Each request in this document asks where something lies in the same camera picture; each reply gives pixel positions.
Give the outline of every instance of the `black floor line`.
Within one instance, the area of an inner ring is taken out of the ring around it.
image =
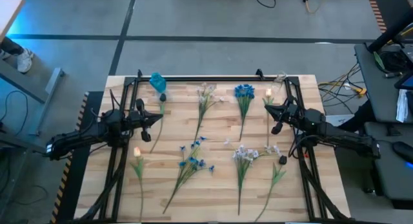
[[[110,65],[109,75],[114,76],[116,75],[117,66],[119,64],[119,59],[121,58],[123,45],[125,43],[126,34],[128,33],[130,20],[132,19],[132,14],[134,13],[136,0],[130,0],[128,12],[126,13],[125,22],[123,23],[121,36],[119,41],[117,42],[114,58],[112,60],[112,64]]]
[[[127,41],[194,41],[194,42],[246,42],[246,43],[336,43],[361,44],[375,39],[318,39],[292,37],[207,37],[207,36],[126,36]]]
[[[120,36],[70,35],[70,34],[8,34],[11,39],[50,39],[50,40],[118,40]]]

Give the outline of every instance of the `black metal frame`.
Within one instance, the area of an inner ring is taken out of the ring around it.
[[[149,79],[150,79],[149,77],[143,77],[141,71],[138,72],[137,77],[126,77],[125,78],[122,98],[121,98],[121,106],[119,107],[121,111],[125,111],[126,97],[128,94],[129,86],[133,85],[132,97],[131,97],[131,102],[130,102],[130,110],[133,110],[134,102],[136,100],[136,95],[137,95],[137,87],[138,87],[139,82],[148,82]],[[188,77],[179,76],[179,77],[165,77],[165,79],[167,81],[267,81],[268,82],[268,81],[273,81],[277,79],[277,76],[265,77],[262,71],[258,69],[255,76],[188,76]],[[295,88],[296,96],[297,96],[296,97],[297,103],[298,105],[304,107],[304,101],[303,101],[303,96],[301,93],[301,87],[299,84],[299,78],[297,76],[286,77],[284,79],[284,84],[286,86],[286,91],[287,91],[288,96],[293,96],[291,86]],[[70,223],[113,223],[117,221],[117,215],[118,215],[119,204],[120,204],[120,199],[121,199],[123,176],[124,176],[125,166],[126,166],[126,157],[127,157],[127,152],[128,152],[128,142],[129,142],[129,139],[127,139],[127,141],[125,141],[125,144],[122,146],[121,159],[119,162],[119,166],[117,167],[115,172],[114,172],[114,167],[115,167],[117,148],[112,148],[112,151],[110,153],[108,170],[106,173],[105,189],[101,193],[101,195],[98,197],[97,201],[94,203],[94,205],[99,206],[99,210],[100,210],[99,218],[98,219],[87,219],[87,220],[73,220],[73,221],[70,221]],[[323,200],[326,200],[327,198],[330,205],[332,205],[332,203],[331,201],[329,201],[327,195],[322,191],[322,189],[320,191],[321,183],[319,179],[319,173],[317,169],[314,149],[310,147],[310,148],[307,148],[307,151],[308,151],[308,157],[310,160],[311,172],[309,172],[307,165],[302,160],[299,160],[299,167],[301,171],[301,178],[303,181],[303,190],[304,190],[304,195],[305,195],[309,222],[311,223],[353,223],[353,224],[354,223],[365,223],[362,221],[354,221],[350,219],[348,220],[328,219],[326,205],[324,204]],[[301,159],[305,158],[303,149],[301,147],[297,148],[297,152],[298,152],[299,158]],[[309,181],[308,178],[305,176],[308,173],[312,174],[314,179],[311,179]],[[311,199],[310,187],[308,183],[313,184],[313,187],[316,190],[316,196],[317,196],[317,201],[319,203],[318,205],[320,209],[321,218],[315,217],[313,202]],[[115,184],[116,184],[116,192],[114,196],[114,203],[113,203],[111,217],[106,218],[106,210],[108,206],[108,195]]]

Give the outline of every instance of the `yellow flower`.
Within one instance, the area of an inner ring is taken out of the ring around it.
[[[134,148],[134,156],[135,157],[141,156],[141,150],[139,149],[139,147]]]
[[[265,91],[265,96],[266,96],[266,97],[271,97],[271,88],[268,88],[268,89]]]

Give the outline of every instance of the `flower bud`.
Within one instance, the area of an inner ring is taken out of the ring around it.
[[[134,148],[134,156],[135,157],[141,156],[141,150],[139,149],[139,147]]]

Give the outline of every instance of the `computer mouse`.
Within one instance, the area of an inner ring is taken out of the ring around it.
[[[393,151],[402,157],[405,161],[413,163],[413,147],[404,142],[395,142],[392,144]]]

